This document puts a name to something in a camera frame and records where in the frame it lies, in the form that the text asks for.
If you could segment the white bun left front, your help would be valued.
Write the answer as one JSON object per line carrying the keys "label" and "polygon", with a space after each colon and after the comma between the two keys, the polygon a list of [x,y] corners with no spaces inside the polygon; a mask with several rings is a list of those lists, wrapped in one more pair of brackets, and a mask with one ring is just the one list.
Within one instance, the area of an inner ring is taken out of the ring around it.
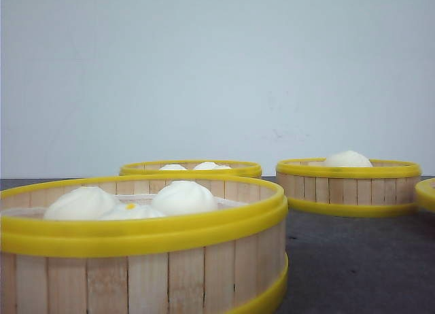
{"label": "white bun left front", "polygon": [[119,200],[100,187],[82,186],[58,198],[45,211],[45,220],[97,220]]}

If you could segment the white bun right front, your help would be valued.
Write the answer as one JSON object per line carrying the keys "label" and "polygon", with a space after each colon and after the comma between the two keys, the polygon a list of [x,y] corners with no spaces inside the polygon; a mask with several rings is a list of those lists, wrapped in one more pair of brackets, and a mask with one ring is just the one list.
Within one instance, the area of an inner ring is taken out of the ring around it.
{"label": "white bun right front", "polygon": [[213,194],[194,181],[173,181],[152,199],[152,206],[165,215],[203,213],[218,209]]}

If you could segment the white bun far left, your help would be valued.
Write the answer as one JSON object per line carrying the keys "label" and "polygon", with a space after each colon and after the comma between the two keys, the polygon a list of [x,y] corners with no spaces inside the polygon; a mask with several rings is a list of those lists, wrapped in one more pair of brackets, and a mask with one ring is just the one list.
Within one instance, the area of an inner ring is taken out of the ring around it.
{"label": "white bun far left", "polygon": [[187,168],[180,164],[165,164],[159,168],[159,171],[186,171]]}

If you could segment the white bun right basket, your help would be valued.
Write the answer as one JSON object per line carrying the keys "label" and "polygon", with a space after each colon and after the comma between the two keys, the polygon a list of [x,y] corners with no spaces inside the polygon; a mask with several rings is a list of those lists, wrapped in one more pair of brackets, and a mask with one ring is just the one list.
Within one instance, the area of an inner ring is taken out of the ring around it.
{"label": "white bun right basket", "polygon": [[332,154],[323,161],[323,165],[325,167],[372,167],[367,157],[353,150]]}

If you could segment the white bun yellow dot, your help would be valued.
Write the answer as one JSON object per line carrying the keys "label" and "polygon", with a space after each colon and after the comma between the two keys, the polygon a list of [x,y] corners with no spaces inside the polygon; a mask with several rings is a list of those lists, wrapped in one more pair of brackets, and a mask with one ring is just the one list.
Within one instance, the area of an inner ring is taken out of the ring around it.
{"label": "white bun yellow dot", "polygon": [[161,211],[149,205],[139,205],[137,203],[119,204],[112,210],[104,213],[100,220],[141,220],[157,217],[165,217]]}

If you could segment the bamboo steamer basket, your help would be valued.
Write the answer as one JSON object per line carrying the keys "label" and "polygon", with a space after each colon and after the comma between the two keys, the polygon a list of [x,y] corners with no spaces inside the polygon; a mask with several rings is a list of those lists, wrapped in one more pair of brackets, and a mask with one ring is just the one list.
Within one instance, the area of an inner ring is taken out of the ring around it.
{"label": "bamboo steamer basket", "polygon": [[[218,170],[194,170],[201,162],[212,161],[219,165]],[[165,164],[180,164],[187,168],[186,171],[159,171]],[[239,160],[157,160],[124,164],[121,166],[120,175],[154,175],[160,173],[205,173],[216,175],[235,175],[241,177],[261,178],[262,168],[256,162]]]}
{"label": "bamboo steamer basket", "polygon": [[291,209],[339,217],[393,217],[416,212],[415,162],[372,159],[371,167],[325,167],[323,158],[278,162],[277,183]]}
{"label": "bamboo steamer basket", "polygon": [[1,193],[2,313],[272,313],[286,291],[283,189],[244,177],[196,181],[238,207],[118,222],[52,222],[62,194],[98,186],[154,194],[171,176],[53,181]]}

